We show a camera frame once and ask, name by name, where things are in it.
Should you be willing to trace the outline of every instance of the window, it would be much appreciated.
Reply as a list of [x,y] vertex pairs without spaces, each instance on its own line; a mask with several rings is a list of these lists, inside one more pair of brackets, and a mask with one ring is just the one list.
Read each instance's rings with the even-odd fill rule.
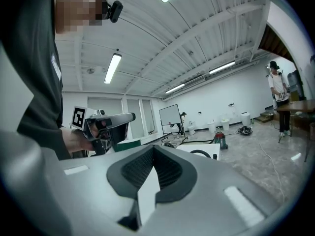
[[88,108],[92,108],[94,110],[102,109],[108,116],[123,113],[121,99],[88,98]]
[[130,123],[133,138],[141,138],[144,136],[143,124],[140,112],[139,100],[127,100],[128,111],[136,115],[136,120]]
[[152,134],[152,132],[155,131],[155,126],[154,126],[154,119],[153,119],[153,113],[151,109],[150,100],[142,100],[142,104],[143,104],[144,117],[146,119],[148,134]]

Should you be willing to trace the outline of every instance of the gray floor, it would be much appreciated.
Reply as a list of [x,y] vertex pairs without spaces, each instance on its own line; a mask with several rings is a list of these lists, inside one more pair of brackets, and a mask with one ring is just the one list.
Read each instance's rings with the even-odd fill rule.
[[[242,125],[234,125],[225,134],[232,134]],[[230,164],[235,170],[242,173],[249,179],[265,188],[280,204],[283,203],[283,196],[280,191],[278,176],[273,164],[268,156],[273,159],[274,165],[281,180],[284,201],[293,198],[302,190],[303,184],[308,179],[314,163],[314,143],[308,160],[304,163],[306,151],[307,133],[295,128],[292,137],[282,138],[278,144],[279,128],[277,121],[259,123],[255,122],[252,126],[253,133],[250,136],[240,134],[226,136],[228,149],[221,150],[221,161]],[[198,131],[193,136],[189,136],[188,141],[209,140],[212,135],[208,131]],[[175,147],[180,144],[182,137],[170,135],[169,141],[175,143]],[[301,153],[301,157],[295,161],[291,157]]]

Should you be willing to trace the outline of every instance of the black pants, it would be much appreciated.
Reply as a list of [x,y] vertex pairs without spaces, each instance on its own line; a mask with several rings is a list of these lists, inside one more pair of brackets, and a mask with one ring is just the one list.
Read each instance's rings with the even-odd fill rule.
[[[289,103],[289,100],[277,101],[277,107]],[[279,122],[280,122],[280,132],[290,130],[290,112],[289,111],[278,111]]]
[[183,128],[182,128],[182,125],[181,125],[180,123],[177,123],[177,126],[178,126],[178,129],[179,129],[179,131],[178,131],[178,134],[177,134],[177,135],[179,135],[179,133],[181,133],[181,135],[183,135],[184,133],[183,133]]

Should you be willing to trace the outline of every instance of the man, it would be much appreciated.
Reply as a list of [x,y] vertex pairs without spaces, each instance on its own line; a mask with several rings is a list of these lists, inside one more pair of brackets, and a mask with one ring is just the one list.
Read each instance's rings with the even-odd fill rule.
[[178,133],[177,133],[177,138],[179,138],[179,134],[181,133],[181,135],[184,135],[184,121],[185,121],[185,116],[186,116],[186,113],[185,112],[182,112],[182,114],[180,115],[181,117],[181,120],[182,120],[182,125],[180,123],[177,123],[177,126],[178,126]]
[[[268,82],[271,93],[274,94],[277,106],[280,107],[289,103],[286,84],[283,82],[282,74],[278,73],[279,67],[275,61],[270,62],[271,74]],[[284,137],[284,133],[290,135],[290,112],[280,111],[280,136]]]
[[[3,46],[19,76],[34,94],[18,133],[53,149],[59,160],[79,150],[93,150],[80,130],[62,127],[62,73],[55,34],[106,16],[106,0],[23,0],[12,16]],[[98,129],[92,126],[95,136]]]

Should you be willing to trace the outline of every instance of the white shirt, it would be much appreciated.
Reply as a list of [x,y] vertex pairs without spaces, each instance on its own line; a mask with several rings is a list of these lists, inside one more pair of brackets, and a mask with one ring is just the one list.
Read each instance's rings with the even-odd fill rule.
[[268,77],[269,87],[274,88],[279,93],[285,93],[283,98],[280,98],[280,95],[276,95],[276,101],[285,101],[288,100],[286,89],[283,85],[282,75],[270,74]]

